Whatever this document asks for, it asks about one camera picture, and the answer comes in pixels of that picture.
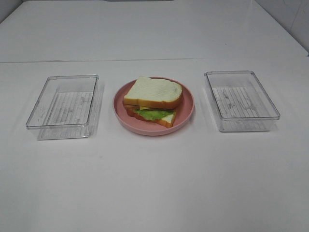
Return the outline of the bread slice from tray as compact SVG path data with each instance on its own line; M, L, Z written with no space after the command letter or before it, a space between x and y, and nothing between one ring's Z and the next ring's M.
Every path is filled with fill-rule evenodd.
M176 118L176 111L163 109L141 109L139 106L125 105L129 116L138 120L159 124L171 128Z

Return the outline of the pink round plate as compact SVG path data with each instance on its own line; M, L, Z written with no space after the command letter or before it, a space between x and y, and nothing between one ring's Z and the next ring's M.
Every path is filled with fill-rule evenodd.
M182 85L183 100L176 108L176 118L171 128L166 128L153 122L138 120L129 116L123 106L123 98L134 83L135 81L131 81L122 86L115 94L113 100L113 109L116 117L120 124L129 131L147 136L166 135L181 129L192 118L195 109L194 97L185 85Z

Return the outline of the clear left plastic tray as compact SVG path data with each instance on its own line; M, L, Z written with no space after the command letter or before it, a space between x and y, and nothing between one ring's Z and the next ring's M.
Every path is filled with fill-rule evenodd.
M26 122L37 140L88 138L97 127L98 76L50 76Z

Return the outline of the yellow cheese slice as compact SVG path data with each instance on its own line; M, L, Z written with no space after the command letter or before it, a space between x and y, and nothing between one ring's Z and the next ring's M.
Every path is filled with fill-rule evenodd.
M138 110L155 110L155 108L146 107L146 106L138 106L137 109Z

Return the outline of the clear right plastic tray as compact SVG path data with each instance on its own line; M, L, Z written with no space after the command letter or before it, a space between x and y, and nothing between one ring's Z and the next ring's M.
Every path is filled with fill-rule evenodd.
M219 131L270 131L280 119L278 109L253 71L212 71L204 75Z

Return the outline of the green lettuce leaf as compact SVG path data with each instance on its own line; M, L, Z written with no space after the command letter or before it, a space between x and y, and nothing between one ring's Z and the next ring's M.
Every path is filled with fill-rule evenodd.
M171 121L175 116L175 111L165 111L165 110L134 110L133 111L138 116L141 116L143 119L155 121L164 119Z

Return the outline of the pink bacon strip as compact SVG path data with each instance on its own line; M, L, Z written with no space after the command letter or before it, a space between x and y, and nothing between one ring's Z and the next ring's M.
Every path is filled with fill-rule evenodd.
M140 107L138 105L131 105L131 104L124 104L124 108L126 110L134 111L134 110L139 110Z

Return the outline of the clear plastic tray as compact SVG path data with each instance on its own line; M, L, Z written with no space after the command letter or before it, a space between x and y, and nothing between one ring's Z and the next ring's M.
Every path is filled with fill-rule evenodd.
M98 76L50 76L26 122L37 140L88 138L97 127Z
M253 71L212 71L204 75L219 131L270 131L280 119L278 109Z

